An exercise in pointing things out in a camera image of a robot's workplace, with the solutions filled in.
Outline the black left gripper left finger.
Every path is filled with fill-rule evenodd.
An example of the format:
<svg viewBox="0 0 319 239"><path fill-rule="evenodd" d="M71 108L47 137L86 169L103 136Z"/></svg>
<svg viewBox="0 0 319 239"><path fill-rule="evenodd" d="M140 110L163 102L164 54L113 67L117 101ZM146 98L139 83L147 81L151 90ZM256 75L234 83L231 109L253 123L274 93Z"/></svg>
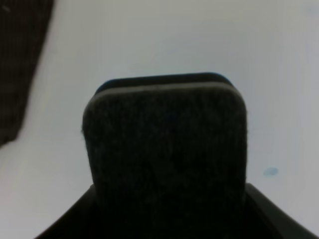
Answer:
<svg viewBox="0 0 319 239"><path fill-rule="evenodd" d="M66 213L36 239L71 239L73 236L76 237L95 202L95 194L96 189L92 184Z"/></svg>

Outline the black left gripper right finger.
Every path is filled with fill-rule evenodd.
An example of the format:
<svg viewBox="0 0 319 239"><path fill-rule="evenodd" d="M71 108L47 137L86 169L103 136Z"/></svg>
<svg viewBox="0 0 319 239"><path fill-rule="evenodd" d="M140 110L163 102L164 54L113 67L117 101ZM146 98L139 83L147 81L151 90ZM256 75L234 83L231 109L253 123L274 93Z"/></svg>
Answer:
<svg viewBox="0 0 319 239"><path fill-rule="evenodd" d="M285 214L252 184L245 185L245 238L317 239Z"/></svg>

